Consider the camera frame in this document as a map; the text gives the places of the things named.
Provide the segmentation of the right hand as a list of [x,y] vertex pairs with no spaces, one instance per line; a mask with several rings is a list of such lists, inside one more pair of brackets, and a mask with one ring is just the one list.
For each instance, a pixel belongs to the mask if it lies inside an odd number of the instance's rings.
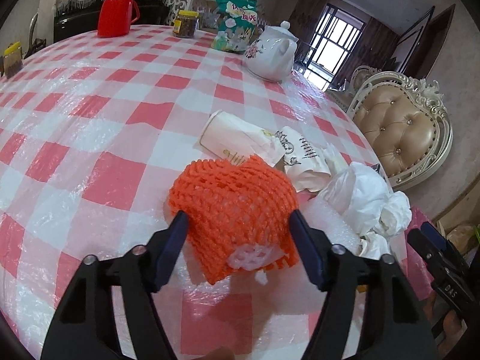
[[[432,292],[431,295],[423,301],[423,311],[425,312],[431,327],[439,321],[439,314],[434,310],[437,303],[436,297],[437,294]],[[465,328],[462,325],[461,319],[456,314],[456,311],[448,311],[442,322],[442,334],[444,335],[444,338],[438,343],[440,356],[446,356],[457,344],[459,339],[461,339],[464,333]]]

